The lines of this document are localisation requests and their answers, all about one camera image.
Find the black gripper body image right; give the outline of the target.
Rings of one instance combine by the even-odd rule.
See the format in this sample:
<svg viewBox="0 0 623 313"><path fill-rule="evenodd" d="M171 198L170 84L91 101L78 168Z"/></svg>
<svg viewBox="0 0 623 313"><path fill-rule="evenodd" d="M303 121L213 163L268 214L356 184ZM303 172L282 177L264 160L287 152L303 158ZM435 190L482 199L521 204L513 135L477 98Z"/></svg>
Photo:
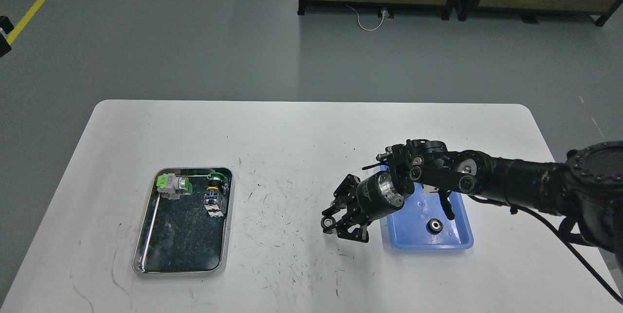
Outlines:
<svg viewBox="0 0 623 313"><path fill-rule="evenodd" d="M399 192L390 173L378 172L361 180L356 189L356 200L346 204L344 209L345 213L361 213L372 223L401 210L404 202L405 194Z"/></svg>

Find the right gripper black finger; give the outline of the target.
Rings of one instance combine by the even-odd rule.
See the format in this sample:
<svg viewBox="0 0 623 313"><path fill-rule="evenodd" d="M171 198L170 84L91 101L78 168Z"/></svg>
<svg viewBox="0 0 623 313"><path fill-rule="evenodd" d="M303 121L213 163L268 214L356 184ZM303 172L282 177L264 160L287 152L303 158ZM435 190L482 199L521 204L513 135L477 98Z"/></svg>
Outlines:
<svg viewBox="0 0 623 313"><path fill-rule="evenodd" d="M333 217L336 220L330 212L323 212L321 215L321 219L324 217ZM325 235L336 235L340 239L368 243L369 233L367 227L370 224L371 221L367 216L358 212L352 214L347 212L341 217L341 219L336 220L333 233L325 233Z"/></svg>
<svg viewBox="0 0 623 313"><path fill-rule="evenodd" d="M346 207L356 200L356 189L361 179L355 175L347 175L333 192L333 207Z"/></svg>

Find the black robot arm image left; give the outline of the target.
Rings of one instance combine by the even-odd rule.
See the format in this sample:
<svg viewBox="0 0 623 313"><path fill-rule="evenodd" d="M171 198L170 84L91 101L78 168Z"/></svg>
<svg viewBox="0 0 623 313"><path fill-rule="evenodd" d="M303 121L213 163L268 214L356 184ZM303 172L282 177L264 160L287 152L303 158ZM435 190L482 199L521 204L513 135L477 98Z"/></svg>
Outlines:
<svg viewBox="0 0 623 313"><path fill-rule="evenodd" d="M13 48L9 43L8 36L14 30L14 25L9 17L0 16L0 57L8 54Z"/></svg>

